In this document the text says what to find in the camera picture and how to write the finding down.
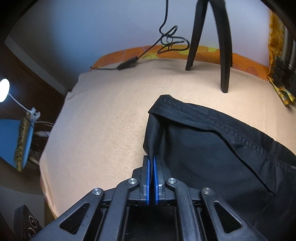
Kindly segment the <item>black pants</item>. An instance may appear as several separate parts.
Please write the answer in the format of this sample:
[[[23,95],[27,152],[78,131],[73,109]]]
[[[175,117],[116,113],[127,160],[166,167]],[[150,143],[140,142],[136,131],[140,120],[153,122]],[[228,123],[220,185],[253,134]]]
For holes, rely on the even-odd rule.
[[[212,188],[268,240],[295,240],[295,154],[265,133],[162,95],[144,150],[187,186]]]

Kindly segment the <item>black speaker box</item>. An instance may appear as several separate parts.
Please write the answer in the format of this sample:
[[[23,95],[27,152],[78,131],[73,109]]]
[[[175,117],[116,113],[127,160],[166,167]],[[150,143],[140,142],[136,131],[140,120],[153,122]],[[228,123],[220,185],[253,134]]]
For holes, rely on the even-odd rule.
[[[30,240],[42,229],[39,221],[33,216],[26,205],[22,205],[15,210],[14,235],[17,240]]]

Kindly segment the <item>brown wooden door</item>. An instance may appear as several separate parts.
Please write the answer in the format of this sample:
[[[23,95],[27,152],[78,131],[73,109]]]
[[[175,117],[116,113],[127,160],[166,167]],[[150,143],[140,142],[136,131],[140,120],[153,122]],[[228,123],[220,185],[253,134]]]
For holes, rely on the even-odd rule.
[[[1,42],[1,79],[10,81],[10,93],[26,108],[34,107],[41,113],[41,120],[55,123],[65,96],[51,87],[20,61]]]

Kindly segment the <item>white desk lamp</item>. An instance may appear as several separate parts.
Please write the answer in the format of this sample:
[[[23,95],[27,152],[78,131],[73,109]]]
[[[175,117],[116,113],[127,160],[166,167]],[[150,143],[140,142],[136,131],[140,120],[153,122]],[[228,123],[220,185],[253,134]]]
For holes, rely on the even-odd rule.
[[[0,103],[3,103],[7,97],[10,97],[18,106],[24,109],[27,113],[29,113],[29,120],[30,121],[37,121],[41,113],[37,111],[35,108],[28,109],[24,105],[22,105],[19,101],[17,101],[12,94],[10,94],[10,82],[8,79],[3,78],[0,81]]]

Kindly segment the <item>yellow patterned curtain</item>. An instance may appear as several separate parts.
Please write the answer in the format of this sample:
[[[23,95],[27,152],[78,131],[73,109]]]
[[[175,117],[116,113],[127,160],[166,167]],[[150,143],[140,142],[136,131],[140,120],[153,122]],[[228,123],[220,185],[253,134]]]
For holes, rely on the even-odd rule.
[[[268,53],[269,83],[285,106],[295,103],[295,37],[273,11],[269,18]]]

